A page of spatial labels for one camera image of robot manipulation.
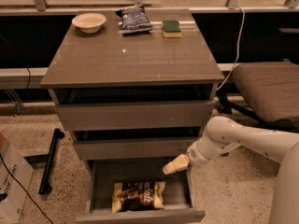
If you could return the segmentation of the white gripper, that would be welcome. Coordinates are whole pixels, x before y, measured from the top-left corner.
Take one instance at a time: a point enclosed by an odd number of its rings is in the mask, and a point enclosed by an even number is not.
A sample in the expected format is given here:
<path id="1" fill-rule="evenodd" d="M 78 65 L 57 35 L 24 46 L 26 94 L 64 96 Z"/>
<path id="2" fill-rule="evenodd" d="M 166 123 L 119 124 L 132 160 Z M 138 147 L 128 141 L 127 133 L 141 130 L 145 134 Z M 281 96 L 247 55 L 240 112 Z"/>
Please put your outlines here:
<path id="1" fill-rule="evenodd" d="M 177 156 L 164 166 L 163 172 L 165 175 L 170 175 L 186 170 L 189 164 L 200 166 L 209 162 L 216 154 L 217 151 L 212 143 L 208 141 L 196 141 L 187 148 L 187 155 L 180 154 Z"/>

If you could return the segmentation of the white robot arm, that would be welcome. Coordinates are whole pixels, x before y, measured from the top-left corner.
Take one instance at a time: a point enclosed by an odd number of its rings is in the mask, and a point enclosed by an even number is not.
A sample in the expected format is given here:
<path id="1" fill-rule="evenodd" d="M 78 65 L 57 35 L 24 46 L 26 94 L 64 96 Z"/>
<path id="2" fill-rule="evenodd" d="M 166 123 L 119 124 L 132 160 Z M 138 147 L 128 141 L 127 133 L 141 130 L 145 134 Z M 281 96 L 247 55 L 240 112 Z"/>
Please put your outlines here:
<path id="1" fill-rule="evenodd" d="M 164 166 L 170 175 L 200 166 L 239 147 L 246 147 L 279 164 L 269 224 L 299 224 L 299 134 L 253 128 L 231 119 L 210 119 L 202 136 L 184 154 Z"/>

